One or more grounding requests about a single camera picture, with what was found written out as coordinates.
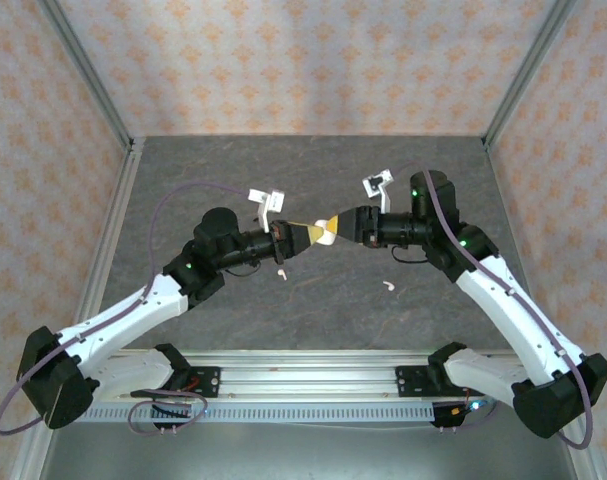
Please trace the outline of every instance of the purple cable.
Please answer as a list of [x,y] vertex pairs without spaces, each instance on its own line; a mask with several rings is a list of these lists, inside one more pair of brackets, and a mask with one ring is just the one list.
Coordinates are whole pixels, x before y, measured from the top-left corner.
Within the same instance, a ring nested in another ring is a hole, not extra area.
[[[175,392],[173,390],[143,390],[146,393],[156,393],[156,394],[164,394],[175,397],[186,397],[186,398],[198,398],[201,402],[203,402],[203,408],[201,411],[194,416],[194,418],[189,421],[181,424],[178,427],[172,427],[172,433],[176,434],[179,430],[184,429],[185,427],[189,427],[190,425],[196,423],[207,411],[207,400],[202,395],[194,392]],[[163,402],[159,400],[143,400],[142,402],[137,403],[130,409],[130,413],[127,415],[127,426],[130,428],[132,433],[136,433],[137,435],[142,435],[144,437],[154,437],[156,435],[163,435],[165,433],[165,429],[161,428],[160,430],[152,430],[152,431],[144,431],[139,430],[134,427],[134,423],[132,422],[132,415],[134,415],[134,411],[143,406],[143,405],[164,405],[166,407],[191,407],[189,403],[174,403],[174,402]]]
[[[432,203],[434,204],[434,210],[436,211],[436,216],[438,217],[439,223],[441,224],[441,227],[445,231],[445,234],[447,235],[447,237],[450,239],[450,241],[452,242],[454,247],[456,247],[456,249],[459,252],[461,252],[461,254],[472,263],[472,265],[474,265],[479,271],[481,271],[485,275],[487,275],[488,278],[490,278],[497,285],[499,285],[507,294],[510,290],[512,290],[512,287],[510,287],[506,282],[503,281],[503,279],[496,276],[493,272],[491,272],[483,264],[481,264],[478,260],[476,260],[476,258],[474,258],[465,248],[463,248],[461,246],[461,244],[459,243],[459,241],[456,239],[456,237],[454,236],[454,233],[452,232],[452,230],[450,230],[450,227],[447,224],[447,221],[445,220],[445,215],[443,215],[443,210],[441,209],[441,205],[439,204],[438,196],[436,194],[436,189],[434,188],[434,182],[432,182],[432,177],[430,175],[429,170],[427,170],[427,169],[423,170],[423,174],[425,175],[427,188],[430,191],[430,197],[432,198]],[[556,351],[557,352],[563,351],[564,349],[563,349],[563,346],[561,345],[561,343],[556,339],[556,336],[548,329],[548,327],[545,324],[545,322],[543,321],[543,319],[539,316],[539,314],[536,312],[536,310],[534,310],[534,308],[532,308],[532,306],[529,304],[529,302],[527,302],[523,297],[521,297],[516,292],[512,296],[532,316],[532,318],[534,319],[536,324],[539,326],[541,331],[548,338],[548,340],[550,341],[552,346],[554,346]],[[581,373],[579,372],[578,367],[574,364],[574,362],[569,357],[569,355],[567,355],[567,353],[565,353],[565,354],[561,355],[561,358],[563,358],[563,360],[569,367],[570,371],[574,375],[574,378],[576,379],[576,383],[579,386],[579,390],[581,391],[581,400],[583,401],[583,408],[585,410],[585,437],[583,438],[583,441],[581,443],[576,443],[576,442],[570,440],[569,438],[567,438],[561,432],[558,432],[558,435],[559,435],[559,437],[561,437],[561,440],[563,440],[563,442],[565,442],[570,447],[575,448],[577,450],[585,450],[590,445],[590,441],[592,440],[592,432],[594,429],[594,422],[592,419],[592,405],[590,403],[590,395],[587,391],[585,381],[583,380],[583,377],[581,376]]]
[[155,260],[154,260],[154,251],[152,249],[152,237],[154,235],[154,226],[156,225],[156,220],[158,218],[159,211],[161,210],[163,205],[165,205],[167,203],[167,201],[170,198],[172,198],[174,195],[176,195],[179,192],[182,192],[183,190],[187,190],[192,187],[212,187],[212,188],[218,188],[218,189],[226,191],[226,192],[236,193],[237,195],[245,195],[244,191],[238,190],[236,188],[227,187],[225,185],[220,185],[218,183],[201,182],[201,181],[194,181],[194,182],[186,183],[183,185],[179,185],[178,187],[176,187],[172,191],[170,191],[168,194],[166,194],[159,201],[159,203],[156,205],[156,208],[154,209],[154,213],[152,215],[152,220],[150,222],[150,228],[148,229],[148,233],[147,233],[147,256],[148,256],[148,260],[149,260],[149,264],[150,264],[150,276],[147,280],[147,283],[145,285],[145,288],[143,289],[143,293],[141,294],[141,296],[139,298],[137,298],[125,310],[123,310],[123,311],[117,313],[116,315],[114,315],[113,317],[110,317],[107,320],[93,326],[92,328],[87,329],[87,331],[85,333],[83,333],[82,335],[80,335],[79,337],[71,338],[67,342],[59,345],[54,350],[52,350],[50,353],[45,355],[41,360],[39,360],[36,363],[36,365],[34,365],[27,372],[25,372],[18,379],[18,381],[12,386],[10,391],[7,392],[7,394],[5,395],[5,398],[3,398],[3,400],[1,401],[1,404],[0,404],[0,435],[1,436],[9,436],[9,435],[14,435],[16,433],[23,432],[29,428],[32,428],[34,425],[38,424],[41,420],[43,420],[43,418],[35,418],[34,420],[31,420],[28,423],[26,423],[25,425],[21,425],[20,427],[12,428],[10,430],[1,429],[1,419],[3,418],[3,414],[5,413],[5,410],[7,410],[7,407],[10,404],[10,402],[12,401],[12,399],[14,399],[14,397],[19,392],[19,390],[21,390],[23,385],[25,385],[25,383],[27,383],[27,381],[30,380],[30,378],[32,378],[39,370],[41,370],[41,368],[43,368],[45,365],[47,365],[47,363],[50,360],[52,360],[54,357],[56,357],[58,354],[64,352],[66,349],[68,349],[69,347],[71,347],[72,345],[77,343],[78,341],[82,340],[83,338],[85,338],[89,335],[92,335],[93,333],[96,333],[99,330],[102,330],[105,327],[108,327],[115,322],[118,322],[123,317],[125,317],[126,315],[128,315],[132,311],[134,311],[134,309],[136,307],[138,307],[145,300],[145,298],[150,293],[150,290],[152,290],[152,285],[154,284],[154,277],[156,275],[155,274],[156,265],[155,265]]
[[396,178],[398,177],[405,169],[411,167],[412,165],[414,165],[416,162],[408,162],[405,165],[401,166],[398,168],[398,170],[395,169],[391,169],[390,173],[392,174],[392,178]]

